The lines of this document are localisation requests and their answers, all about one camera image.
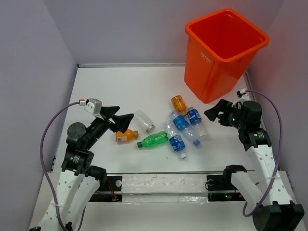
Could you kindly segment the orange bottle with barcode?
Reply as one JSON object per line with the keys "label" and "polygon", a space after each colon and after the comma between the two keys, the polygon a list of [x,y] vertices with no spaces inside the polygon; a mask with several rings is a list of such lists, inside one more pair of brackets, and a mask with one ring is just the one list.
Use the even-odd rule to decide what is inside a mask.
{"label": "orange bottle with barcode", "polygon": [[116,134],[115,134],[115,140],[116,142],[118,143],[121,143],[121,142],[129,142],[129,141],[132,141],[132,140],[136,140],[138,137],[139,137],[139,132],[136,131],[136,130],[130,130],[128,129],[126,132],[122,133],[120,131],[118,131]]}

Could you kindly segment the blue label bottle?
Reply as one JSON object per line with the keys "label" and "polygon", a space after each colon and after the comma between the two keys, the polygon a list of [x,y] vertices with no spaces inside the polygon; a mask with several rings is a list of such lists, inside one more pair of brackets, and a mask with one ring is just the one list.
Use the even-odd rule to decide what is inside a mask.
{"label": "blue label bottle", "polygon": [[205,128],[205,125],[198,110],[192,107],[191,105],[188,105],[187,116],[191,126],[194,128],[199,138],[203,141],[206,141],[208,138],[208,132]]}

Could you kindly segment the clear jar bottle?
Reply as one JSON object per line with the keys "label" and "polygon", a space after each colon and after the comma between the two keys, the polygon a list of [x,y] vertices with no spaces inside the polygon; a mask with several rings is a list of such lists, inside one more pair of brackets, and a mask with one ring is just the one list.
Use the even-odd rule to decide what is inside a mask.
{"label": "clear jar bottle", "polygon": [[154,122],[149,118],[149,116],[142,110],[137,110],[135,112],[135,119],[139,127],[147,134],[150,134],[154,129]]}

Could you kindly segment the green plastic bottle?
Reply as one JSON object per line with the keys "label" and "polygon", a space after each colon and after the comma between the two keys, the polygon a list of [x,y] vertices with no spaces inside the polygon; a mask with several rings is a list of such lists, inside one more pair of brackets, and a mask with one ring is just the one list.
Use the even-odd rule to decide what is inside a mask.
{"label": "green plastic bottle", "polygon": [[140,142],[137,142],[137,147],[140,148],[152,148],[163,144],[168,141],[167,133],[165,131],[161,131],[159,133],[155,133],[149,135],[145,139]]}

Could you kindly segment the white cap water bottle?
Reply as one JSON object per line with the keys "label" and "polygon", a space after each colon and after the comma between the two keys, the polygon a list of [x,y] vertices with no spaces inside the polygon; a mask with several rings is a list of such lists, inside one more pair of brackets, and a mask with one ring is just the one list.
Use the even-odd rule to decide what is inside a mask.
{"label": "white cap water bottle", "polygon": [[179,159],[185,159],[187,157],[185,153],[186,146],[182,137],[177,132],[174,123],[171,120],[168,120],[163,123],[163,128],[167,133],[167,137],[169,139],[169,143],[173,149],[173,152],[179,157]]}

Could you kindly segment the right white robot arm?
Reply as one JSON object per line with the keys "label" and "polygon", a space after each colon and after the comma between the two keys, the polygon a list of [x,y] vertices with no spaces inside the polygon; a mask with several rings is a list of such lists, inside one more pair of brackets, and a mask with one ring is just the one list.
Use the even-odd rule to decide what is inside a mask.
{"label": "right white robot arm", "polygon": [[253,206],[251,216],[258,231],[293,231],[305,212],[286,190],[278,172],[268,133],[261,128],[262,107],[255,101],[231,103],[221,99],[213,108],[204,112],[210,121],[218,119],[222,126],[238,130],[257,175],[257,183],[249,177],[245,167],[230,165],[221,177],[225,188],[236,188]]}

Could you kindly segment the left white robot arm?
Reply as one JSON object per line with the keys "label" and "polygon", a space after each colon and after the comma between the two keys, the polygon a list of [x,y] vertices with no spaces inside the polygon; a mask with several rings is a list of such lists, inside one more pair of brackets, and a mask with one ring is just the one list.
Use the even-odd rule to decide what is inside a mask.
{"label": "left white robot arm", "polygon": [[92,165],[92,146],[108,130],[125,132],[134,117],[133,114],[116,115],[119,106],[101,107],[91,110],[95,119],[86,127],[81,122],[71,124],[67,129],[64,159],[56,186],[42,161],[42,169],[50,186],[52,199],[33,231],[78,231],[81,229],[86,206],[97,190],[107,183],[106,169]]}

